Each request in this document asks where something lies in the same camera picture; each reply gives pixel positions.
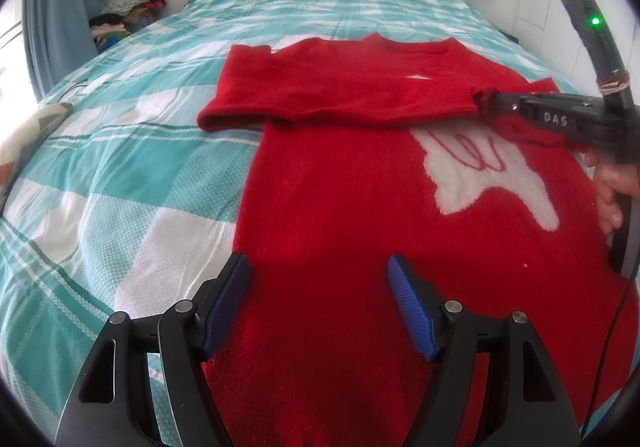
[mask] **pile of clothes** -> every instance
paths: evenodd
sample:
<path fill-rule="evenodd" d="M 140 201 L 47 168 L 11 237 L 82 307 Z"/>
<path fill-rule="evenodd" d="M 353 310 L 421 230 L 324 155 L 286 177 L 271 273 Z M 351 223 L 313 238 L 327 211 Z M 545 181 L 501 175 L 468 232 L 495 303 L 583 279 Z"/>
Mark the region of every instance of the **pile of clothes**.
<path fill-rule="evenodd" d="M 165 6 L 166 0 L 103 0 L 102 12 L 89 20 L 98 52 L 149 26 L 156 11 Z"/>

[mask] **red sweater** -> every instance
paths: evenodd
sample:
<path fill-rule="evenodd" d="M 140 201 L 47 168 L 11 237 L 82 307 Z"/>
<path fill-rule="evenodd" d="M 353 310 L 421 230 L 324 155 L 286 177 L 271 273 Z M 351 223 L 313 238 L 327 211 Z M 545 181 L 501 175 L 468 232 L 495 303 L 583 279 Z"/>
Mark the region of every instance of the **red sweater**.
<path fill-rule="evenodd" d="M 554 85 L 453 39 L 231 49 L 200 126 L 278 119 L 238 215 L 234 249 L 249 256 L 252 282 L 204 366 L 237 447 L 402 444 L 432 366 L 386 282 L 397 252 L 473 312 L 526 312 L 584 419 L 624 280 L 607 267 L 591 183 L 561 138 L 520 117 L 460 117 L 495 88 Z M 634 294 L 598 403 L 625 382 L 637 333 Z M 485 379 L 478 355 L 459 445 L 474 436 Z"/>

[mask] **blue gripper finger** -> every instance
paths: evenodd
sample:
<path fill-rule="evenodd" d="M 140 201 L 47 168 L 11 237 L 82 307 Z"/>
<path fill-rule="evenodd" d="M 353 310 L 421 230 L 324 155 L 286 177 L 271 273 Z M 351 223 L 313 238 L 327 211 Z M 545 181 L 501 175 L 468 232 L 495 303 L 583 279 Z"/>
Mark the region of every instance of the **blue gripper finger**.
<path fill-rule="evenodd" d="M 440 338 L 440 294 L 431 283 L 415 275 L 413 268 L 401 254 L 389 258 L 386 278 L 415 349 L 428 362 L 436 361 L 444 345 Z"/>
<path fill-rule="evenodd" d="M 249 260 L 244 254 L 234 253 L 216 280 L 216 283 L 224 284 L 205 318 L 202 352 L 206 359 L 216 351 L 222 350 L 250 278 Z"/>

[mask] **pillow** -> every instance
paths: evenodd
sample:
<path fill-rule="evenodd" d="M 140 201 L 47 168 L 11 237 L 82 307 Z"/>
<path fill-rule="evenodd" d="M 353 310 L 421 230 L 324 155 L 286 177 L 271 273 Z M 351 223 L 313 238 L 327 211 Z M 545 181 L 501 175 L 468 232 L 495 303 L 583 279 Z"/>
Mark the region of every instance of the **pillow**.
<path fill-rule="evenodd" d="M 0 144 L 0 216 L 15 179 L 33 153 L 69 116 L 69 103 L 46 104 Z"/>

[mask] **white graphic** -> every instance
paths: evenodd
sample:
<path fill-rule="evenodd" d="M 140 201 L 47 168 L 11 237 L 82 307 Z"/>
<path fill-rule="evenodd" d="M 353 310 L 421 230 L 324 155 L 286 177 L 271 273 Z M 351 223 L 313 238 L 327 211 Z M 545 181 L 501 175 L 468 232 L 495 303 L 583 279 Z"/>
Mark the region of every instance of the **white graphic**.
<path fill-rule="evenodd" d="M 443 214 L 469 207 L 490 187 L 514 193 L 545 231 L 558 228 L 558 215 L 545 184 L 527 166 L 515 144 L 476 120 L 454 119 L 413 129 L 426 151 L 424 170 L 436 184 L 435 200 Z"/>

